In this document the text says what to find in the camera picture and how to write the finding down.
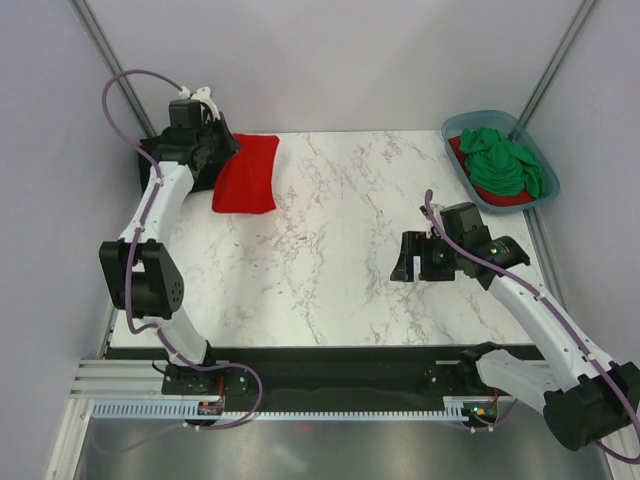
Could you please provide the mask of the blue plastic basin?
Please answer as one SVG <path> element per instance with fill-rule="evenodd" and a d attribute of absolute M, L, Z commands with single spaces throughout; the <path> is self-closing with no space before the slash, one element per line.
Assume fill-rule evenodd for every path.
<path fill-rule="evenodd" d="M 483 127 L 497 129 L 502 134 L 507 136 L 513 143 L 518 145 L 526 145 L 533 150 L 534 154 L 543 167 L 544 176 L 548 183 L 549 190 L 546 195 L 535 199 L 533 202 L 525 205 L 512 207 L 496 207 L 486 203 L 475 193 L 471 181 L 468 180 L 466 175 L 464 174 L 462 167 L 458 163 L 457 158 L 455 157 L 454 152 L 448 143 L 448 140 L 456 136 L 460 137 L 464 129 L 475 130 Z M 559 193 L 559 180 L 549 162 L 547 161 L 546 157 L 542 154 L 541 150 L 538 148 L 531 136 L 527 133 L 525 128 L 523 128 L 519 124 L 518 120 L 512 115 L 500 110 L 480 110 L 459 114 L 449 118 L 444 122 L 441 128 L 441 134 L 445 143 L 446 152 L 449 155 L 456 174 L 458 175 L 464 188 L 469 193 L 473 201 L 478 204 L 484 211 L 492 213 L 511 213 L 524 209 L 530 209 L 541 206 L 551 201 Z"/>

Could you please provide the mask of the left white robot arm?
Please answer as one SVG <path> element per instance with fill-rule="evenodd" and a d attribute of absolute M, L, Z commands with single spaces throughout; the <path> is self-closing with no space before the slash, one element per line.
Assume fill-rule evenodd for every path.
<path fill-rule="evenodd" d="M 220 371 L 205 360 L 208 343 L 183 306 L 185 282 L 167 242 L 187 196 L 213 189 L 240 145 L 206 88 L 171 101 L 169 119 L 159 136 L 141 142 L 140 154 L 150 163 L 143 196 L 119 238 L 101 245 L 99 259 L 129 331 L 154 333 L 169 358 L 187 366 L 185 382 L 208 393 Z"/>

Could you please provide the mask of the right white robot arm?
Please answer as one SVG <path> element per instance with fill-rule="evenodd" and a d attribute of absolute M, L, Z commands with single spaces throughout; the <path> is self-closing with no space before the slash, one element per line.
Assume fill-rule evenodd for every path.
<path fill-rule="evenodd" d="M 479 344 L 463 353 L 457 371 L 465 391 L 490 387 L 511 395 L 572 451 L 639 427 L 638 367 L 616 362 L 577 326 L 515 239 L 492 237 L 471 202 L 436 213 L 426 199 L 420 211 L 431 229 L 403 233 L 391 280 L 451 282 L 466 275 L 511 313 L 547 363 L 534 367 L 495 343 Z"/>

